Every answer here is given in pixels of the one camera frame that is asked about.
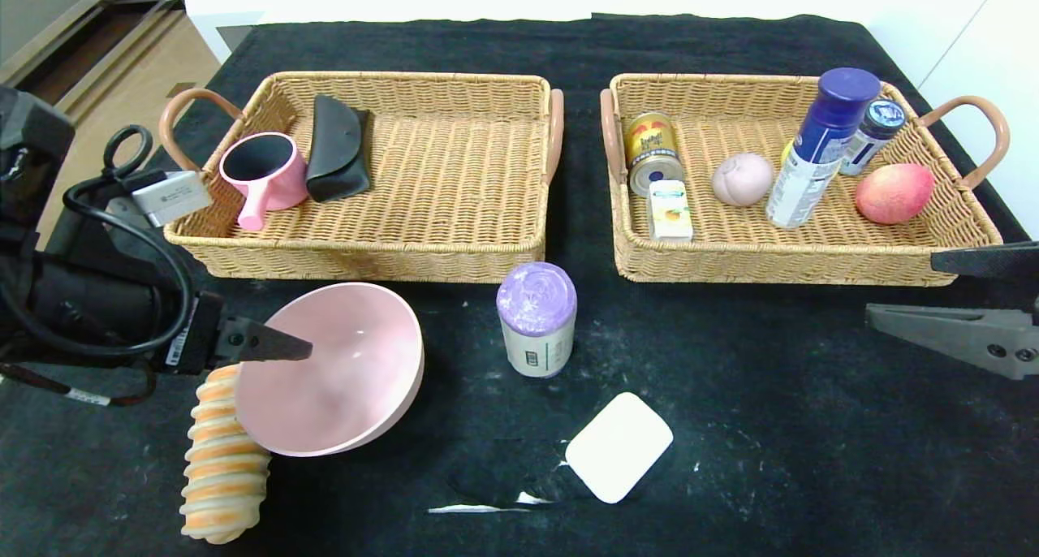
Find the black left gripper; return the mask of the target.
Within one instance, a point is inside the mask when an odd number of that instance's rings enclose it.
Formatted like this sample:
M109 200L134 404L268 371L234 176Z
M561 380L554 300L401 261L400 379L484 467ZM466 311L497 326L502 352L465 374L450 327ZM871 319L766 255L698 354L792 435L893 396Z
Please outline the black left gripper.
M166 331L180 304L179 291L168 278L152 274L141 282L103 275L100 314L101 328L107 331L104 341L119 345L151 341ZM204 369L227 367L242 361L311 357L314 350L311 342L245 317L222 319L222 298L197 291L193 294L192 311L185 327L169 343L145 354L101 359L100 367L142 365L161 374L197 375Z

